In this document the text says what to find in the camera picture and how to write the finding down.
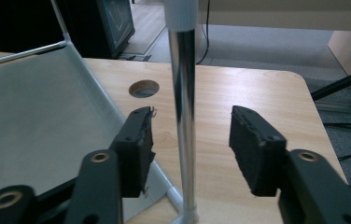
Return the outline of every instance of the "black object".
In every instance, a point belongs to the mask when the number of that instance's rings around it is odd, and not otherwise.
[[[64,223],[122,223],[118,169],[115,151],[88,154],[82,161]]]
[[[286,154],[286,143],[286,138],[257,112],[233,107],[229,145],[254,195],[276,194],[278,164]]]
[[[155,156],[151,151],[151,117],[149,107],[133,111],[109,147],[119,155],[121,196],[124,198],[138,197],[144,191],[149,165]]]
[[[57,0],[84,58],[117,59],[135,33],[129,0]]]
[[[0,51],[22,52],[62,40],[50,0],[0,0]]]
[[[82,57],[117,59],[134,34],[129,0],[56,0]],[[50,0],[0,0],[0,51],[64,40]]]
[[[0,189],[0,223],[121,223],[121,198],[144,191],[155,156],[152,113],[133,111],[109,149],[84,158],[75,179],[39,196],[27,186]]]
[[[266,133],[273,132],[255,112],[233,107],[230,145],[251,192],[274,196],[274,188],[281,189],[285,223],[351,223],[351,188],[313,151],[286,152],[282,144],[262,147],[269,139]]]
[[[35,222],[35,195],[28,186],[11,186],[0,189],[0,224]]]

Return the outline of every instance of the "wooden table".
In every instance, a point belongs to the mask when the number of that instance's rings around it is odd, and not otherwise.
[[[181,189],[171,66],[86,59],[99,82],[127,116],[152,105],[153,151]],[[136,81],[159,83],[157,94],[137,99],[129,94]],[[282,223],[276,198],[257,198],[228,147],[233,105],[259,112],[288,140],[288,149],[304,148],[326,157],[344,177],[330,140],[302,77],[291,72],[244,68],[196,67],[196,185],[200,223]],[[129,223],[168,223],[177,212],[163,198]]]

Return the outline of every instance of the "floor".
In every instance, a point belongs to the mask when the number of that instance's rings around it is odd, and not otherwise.
[[[327,47],[332,33],[210,25],[210,49],[202,64],[287,70],[309,78],[338,80],[346,77],[346,73]],[[205,41],[202,41],[197,59],[204,50]],[[170,62],[167,32],[148,54],[152,55],[151,62]]]
[[[165,22],[162,0],[135,0],[131,2],[135,34],[123,55],[145,55],[161,35]]]

